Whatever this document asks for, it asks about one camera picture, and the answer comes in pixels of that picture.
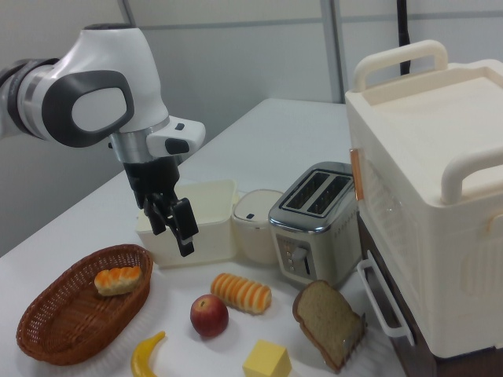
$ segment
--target wicker basket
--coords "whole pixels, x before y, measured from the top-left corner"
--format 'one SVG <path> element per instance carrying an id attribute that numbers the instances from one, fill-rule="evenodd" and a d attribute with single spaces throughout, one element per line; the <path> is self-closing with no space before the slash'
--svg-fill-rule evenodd
<path id="1" fill-rule="evenodd" d="M 102 297 L 94 277 L 103 269 L 139 265 L 142 281 L 129 294 Z M 102 351 L 133 319 L 150 292 L 152 258 L 138 245 L 117 245 L 81 259 L 37 297 L 17 328 L 28 356 L 55 365 L 78 364 Z"/>

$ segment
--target toy apple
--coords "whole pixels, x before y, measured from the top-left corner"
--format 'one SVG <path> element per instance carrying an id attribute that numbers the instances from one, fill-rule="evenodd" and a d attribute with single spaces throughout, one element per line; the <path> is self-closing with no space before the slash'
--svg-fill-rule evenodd
<path id="1" fill-rule="evenodd" d="M 190 321 L 200 335 L 213 337 L 227 328 L 229 311 L 217 296 L 202 295 L 190 308 Z"/>

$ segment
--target black cable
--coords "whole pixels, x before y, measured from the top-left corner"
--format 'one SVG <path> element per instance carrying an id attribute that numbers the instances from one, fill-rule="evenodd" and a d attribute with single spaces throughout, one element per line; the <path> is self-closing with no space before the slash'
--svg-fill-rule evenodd
<path id="1" fill-rule="evenodd" d="M 396 0 L 398 14 L 398 45 L 410 44 L 409 29 L 407 26 L 407 0 Z M 400 75 L 410 73 L 410 60 L 400 63 Z"/>

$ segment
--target dark wooden base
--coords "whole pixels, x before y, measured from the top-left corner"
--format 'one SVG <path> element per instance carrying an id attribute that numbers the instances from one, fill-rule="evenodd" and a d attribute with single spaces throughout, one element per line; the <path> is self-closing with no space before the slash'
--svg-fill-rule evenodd
<path id="1" fill-rule="evenodd" d="M 503 350 L 490 348 L 473 353 L 467 353 L 459 357 L 442 359 L 430 352 L 421 331 L 419 330 L 412 313 L 405 303 L 398 287 L 384 264 L 377 247 L 365 227 L 363 220 L 358 216 L 358 228 L 362 244 L 362 257 L 367 259 L 368 251 L 372 252 L 380 271 L 383 273 L 391 293 L 395 297 L 398 306 L 410 326 L 413 333 L 415 346 L 411 346 L 405 337 L 391 338 L 395 352 L 398 355 L 403 369 L 409 377 L 492 377 L 503 376 Z M 400 323 L 393 314 L 393 309 L 386 299 L 386 295 L 371 271 L 367 272 L 367 280 L 376 300 L 379 303 L 387 323 L 391 327 L 399 327 Z"/>

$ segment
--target white plastic box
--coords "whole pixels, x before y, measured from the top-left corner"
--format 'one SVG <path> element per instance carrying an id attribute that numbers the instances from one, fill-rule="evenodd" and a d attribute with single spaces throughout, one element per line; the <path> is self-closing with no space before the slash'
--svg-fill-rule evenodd
<path id="1" fill-rule="evenodd" d="M 366 85 L 421 57 L 435 68 Z M 437 357 L 503 345 L 502 87 L 501 62 L 423 41 L 363 59 L 347 93 L 360 214 Z"/>
<path id="2" fill-rule="evenodd" d="M 178 244 L 168 228 L 154 236 L 149 219 L 141 210 L 136 233 L 154 262 L 161 267 L 204 264 L 233 258 L 237 253 L 232 229 L 233 206 L 239 200 L 234 180 L 209 181 L 175 186 L 179 198 L 188 198 L 199 232 L 193 237 L 195 251 L 180 255 Z"/>
<path id="3" fill-rule="evenodd" d="M 233 210 L 238 247 L 248 259 L 264 265 L 277 264 L 269 211 L 283 192 L 255 190 L 244 195 Z"/>

